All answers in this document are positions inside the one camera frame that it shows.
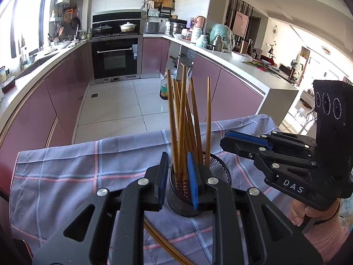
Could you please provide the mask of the right hand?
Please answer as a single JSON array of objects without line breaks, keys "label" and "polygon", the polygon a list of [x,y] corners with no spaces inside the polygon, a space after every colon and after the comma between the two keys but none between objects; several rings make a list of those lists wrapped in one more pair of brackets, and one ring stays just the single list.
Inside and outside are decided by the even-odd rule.
[{"label": "right hand", "polygon": [[289,219],[303,234],[308,233],[314,225],[320,225],[331,220],[340,209],[340,199],[337,199],[326,211],[319,211],[296,199],[291,201]]}]

